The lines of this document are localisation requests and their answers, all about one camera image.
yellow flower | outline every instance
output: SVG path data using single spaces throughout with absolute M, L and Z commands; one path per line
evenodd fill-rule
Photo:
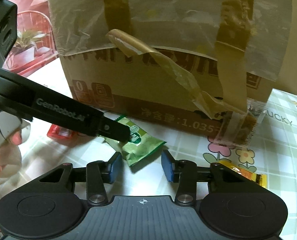
M 252 150 L 236 150 L 235 153 L 239 156 L 239 161 L 241 163 L 249 163 L 249 164 L 254 164 L 254 152 Z

red candy wrapper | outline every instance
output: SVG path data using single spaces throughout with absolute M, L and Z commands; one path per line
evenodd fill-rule
M 52 139 L 61 139 L 61 140 L 68 140 L 71 139 L 74 135 L 74 131 L 63 128 L 56 124 L 52 124 L 50 126 L 49 131 L 47 132 L 47 137 Z

metal screw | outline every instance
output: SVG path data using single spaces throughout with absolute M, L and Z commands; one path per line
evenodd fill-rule
M 181 203 L 190 203 L 193 201 L 193 197 L 188 194 L 183 194 L 183 195 L 179 195 L 177 197 L 177 200 L 180 201 Z
M 89 200 L 92 201 L 93 203 L 101 203 L 105 200 L 105 197 L 101 194 L 96 194 L 96 195 L 90 196 Z

green snack packet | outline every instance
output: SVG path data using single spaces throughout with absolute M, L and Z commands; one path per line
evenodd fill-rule
M 129 166 L 133 166 L 166 143 L 165 141 L 150 136 L 146 131 L 127 119 L 125 115 L 120 116 L 116 121 L 130 127 L 130 139 L 128 142 L 125 143 L 106 137 L 104 138 L 114 150 L 122 153 L 123 158 L 127 161 Z

packing tape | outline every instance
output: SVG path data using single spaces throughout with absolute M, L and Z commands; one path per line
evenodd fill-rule
M 188 91 L 192 102 L 209 118 L 213 119 L 215 114 L 225 111 L 234 111 L 240 114 L 245 114 L 243 111 L 232 107 L 223 100 L 218 100 L 205 91 L 202 91 L 192 73 L 180 67 L 169 57 L 163 55 L 144 42 L 117 29 L 110 30 L 106 36 L 127 57 L 149 53 L 171 77 Z
M 250 9 L 250 3 L 247 1 L 223 0 L 221 12 L 223 21 L 215 44 L 215 50 L 220 61 L 218 63 L 218 68 L 220 65 L 220 70 L 218 71 L 219 79 L 223 87 L 223 95 L 225 95 L 223 100 L 218 100 L 202 91 L 192 73 L 183 69 L 154 48 L 127 34 L 131 30 L 130 12 L 128 4 L 126 4 L 128 0 L 104 0 L 107 25 L 109 29 L 113 26 L 117 28 L 110 30 L 107 37 L 127 57 L 149 53 L 170 76 L 188 91 L 192 102 L 209 118 L 213 119 L 215 114 L 225 111 L 234 111 L 238 114 L 246 115 L 247 86 L 244 68 L 244 49 L 248 42 L 248 37 L 246 35 L 247 31 L 244 31 L 243 28 L 249 26 L 249 15 L 253 13 L 253 4 Z M 120 8 L 123 11 L 127 11 L 127 13 L 121 13 L 119 11 Z
M 131 34 L 128 0 L 103 0 L 106 24 L 109 30 L 119 29 Z
M 236 142 L 248 120 L 247 76 L 244 52 L 251 35 L 254 0 L 222 0 L 220 28 L 215 42 L 217 70 L 223 88 L 223 101 L 245 112 L 224 118 L 215 141 Z

